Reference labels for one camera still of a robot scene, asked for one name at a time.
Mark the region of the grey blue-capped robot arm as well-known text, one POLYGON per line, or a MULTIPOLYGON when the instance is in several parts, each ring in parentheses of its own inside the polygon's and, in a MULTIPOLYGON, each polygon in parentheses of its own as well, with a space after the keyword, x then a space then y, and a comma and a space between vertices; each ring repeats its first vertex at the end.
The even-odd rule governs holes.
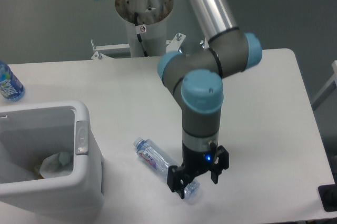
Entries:
POLYGON ((250 69, 262 59, 252 33, 242 32, 226 0, 190 0, 208 48, 193 55, 166 51, 163 22, 173 0, 115 0, 126 21, 130 54, 160 56, 157 73, 182 110, 181 165, 168 169, 167 185, 184 198, 194 178, 209 172, 214 183, 229 167, 229 153, 218 144, 225 77, 250 69))

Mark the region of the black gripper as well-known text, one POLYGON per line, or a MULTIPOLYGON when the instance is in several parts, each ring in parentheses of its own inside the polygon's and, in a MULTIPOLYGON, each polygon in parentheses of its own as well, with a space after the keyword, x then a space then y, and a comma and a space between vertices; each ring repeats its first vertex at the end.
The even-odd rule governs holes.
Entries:
POLYGON ((207 151, 198 152, 182 145, 182 166, 172 165, 167 172, 167 185, 181 199, 190 198, 196 193, 196 181, 193 180, 208 171, 214 184, 219 181, 223 170, 229 168, 229 153, 220 145, 211 143, 207 151))

